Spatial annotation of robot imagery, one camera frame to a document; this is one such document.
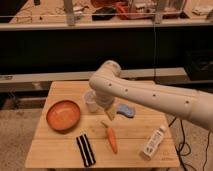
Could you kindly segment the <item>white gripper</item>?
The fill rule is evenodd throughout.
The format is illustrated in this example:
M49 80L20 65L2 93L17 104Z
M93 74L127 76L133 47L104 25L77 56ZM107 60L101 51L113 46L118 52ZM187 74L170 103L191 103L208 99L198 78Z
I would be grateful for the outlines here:
M105 113L107 114L108 118L110 120L114 120L117 113L116 106L112 105L114 103L115 97L103 92L96 91L95 100L99 106L106 108Z

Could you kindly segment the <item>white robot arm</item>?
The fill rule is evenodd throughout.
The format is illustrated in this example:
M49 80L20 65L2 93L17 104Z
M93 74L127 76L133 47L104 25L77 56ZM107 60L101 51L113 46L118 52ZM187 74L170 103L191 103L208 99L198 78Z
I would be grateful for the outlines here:
M119 97L187 120L213 133L213 94L187 88L129 81L120 78L121 67L105 61L89 79L96 103L108 109Z

